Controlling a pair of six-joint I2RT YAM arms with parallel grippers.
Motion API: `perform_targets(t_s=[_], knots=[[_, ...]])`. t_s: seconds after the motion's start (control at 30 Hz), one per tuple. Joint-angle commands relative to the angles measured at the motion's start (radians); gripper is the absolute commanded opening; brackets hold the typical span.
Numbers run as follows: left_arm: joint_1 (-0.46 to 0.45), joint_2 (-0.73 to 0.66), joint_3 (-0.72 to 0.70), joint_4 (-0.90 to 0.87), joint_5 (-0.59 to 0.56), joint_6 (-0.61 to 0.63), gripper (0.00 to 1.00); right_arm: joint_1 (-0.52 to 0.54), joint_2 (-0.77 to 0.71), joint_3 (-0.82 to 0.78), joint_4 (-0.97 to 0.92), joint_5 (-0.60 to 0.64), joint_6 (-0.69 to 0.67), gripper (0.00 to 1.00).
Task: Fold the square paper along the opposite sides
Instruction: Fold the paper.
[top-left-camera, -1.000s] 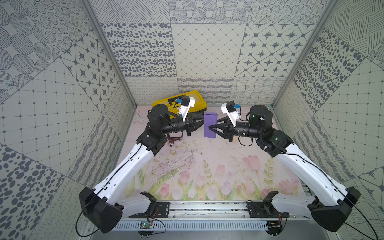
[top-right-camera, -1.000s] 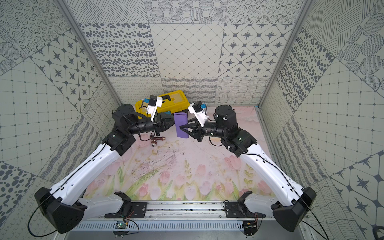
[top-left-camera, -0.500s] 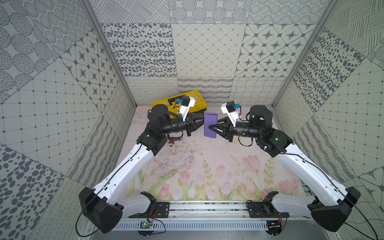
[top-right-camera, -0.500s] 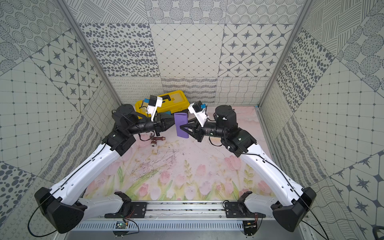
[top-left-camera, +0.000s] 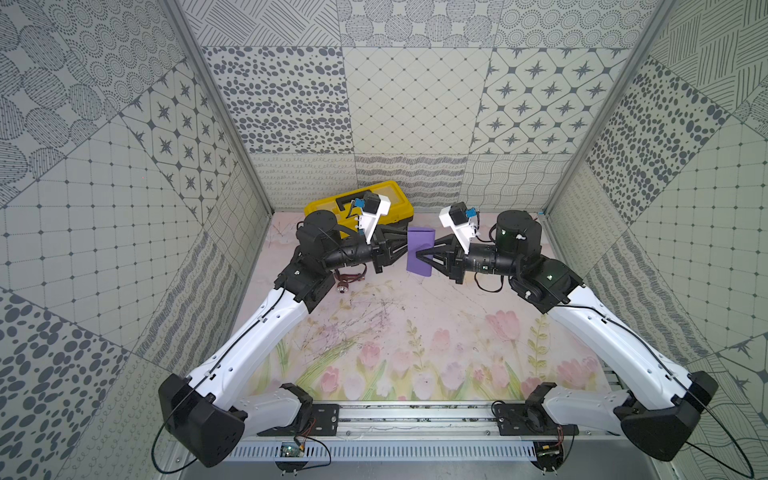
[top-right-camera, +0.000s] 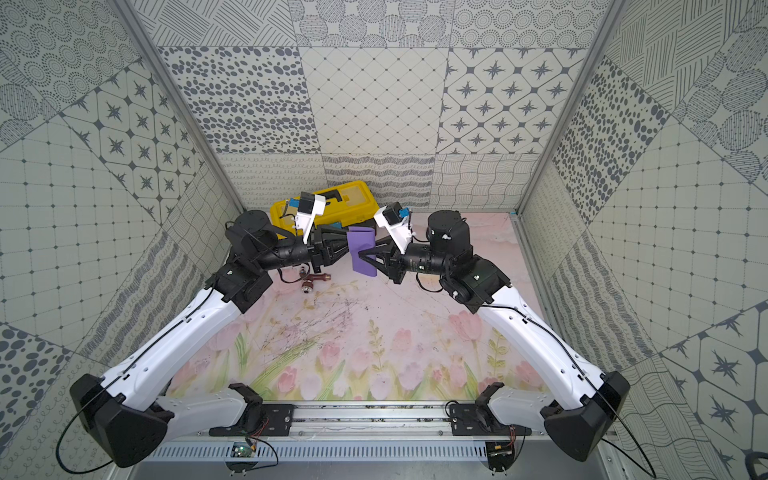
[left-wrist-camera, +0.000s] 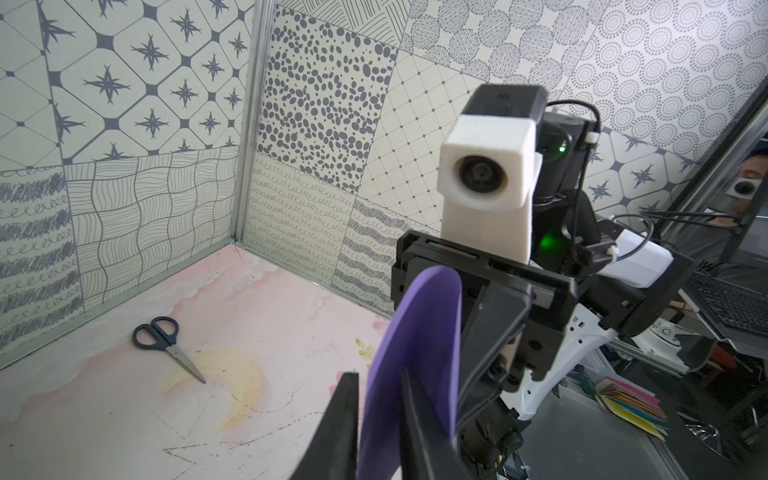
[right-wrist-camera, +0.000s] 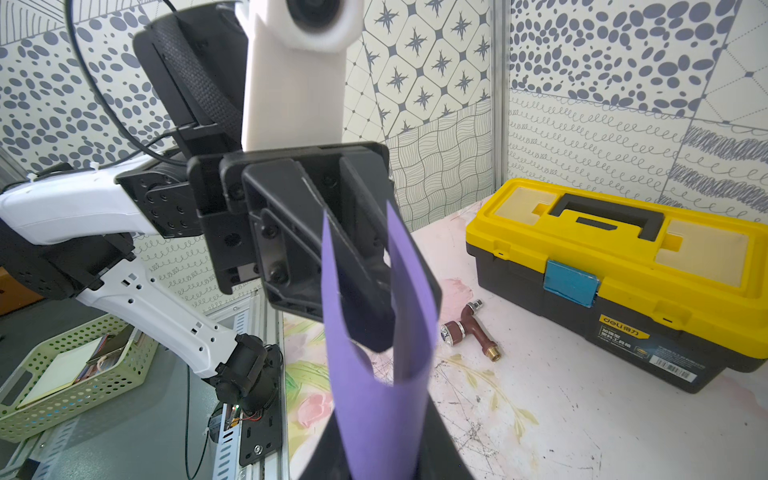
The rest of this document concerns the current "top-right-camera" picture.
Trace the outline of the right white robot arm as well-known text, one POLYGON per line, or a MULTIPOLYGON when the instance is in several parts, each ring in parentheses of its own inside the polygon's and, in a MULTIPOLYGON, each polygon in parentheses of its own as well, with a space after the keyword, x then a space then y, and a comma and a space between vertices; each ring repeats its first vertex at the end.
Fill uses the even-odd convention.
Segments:
POLYGON ((619 420, 628 381, 578 354, 528 306, 499 267, 475 254, 459 212, 432 213, 424 242, 415 241, 411 213, 398 203, 380 208, 374 220, 388 235, 360 251, 362 261, 396 284, 408 272, 438 276, 442 292, 500 333, 547 387, 541 394, 492 383, 475 400, 479 423, 486 430, 542 431, 566 455, 586 461, 619 420))

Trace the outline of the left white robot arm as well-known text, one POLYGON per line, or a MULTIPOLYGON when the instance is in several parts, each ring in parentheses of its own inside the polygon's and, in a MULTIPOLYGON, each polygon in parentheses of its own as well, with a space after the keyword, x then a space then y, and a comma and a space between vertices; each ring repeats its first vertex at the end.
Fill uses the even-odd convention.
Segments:
POLYGON ((161 395, 202 347, 260 300, 271 272, 308 264, 318 273, 349 251, 344 228, 320 225, 298 236, 260 210, 227 223, 225 236, 227 261, 173 320, 102 376, 85 374, 70 388, 76 421, 118 467, 138 464, 179 436, 258 432, 266 422, 263 399, 243 383, 187 401, 161 395))

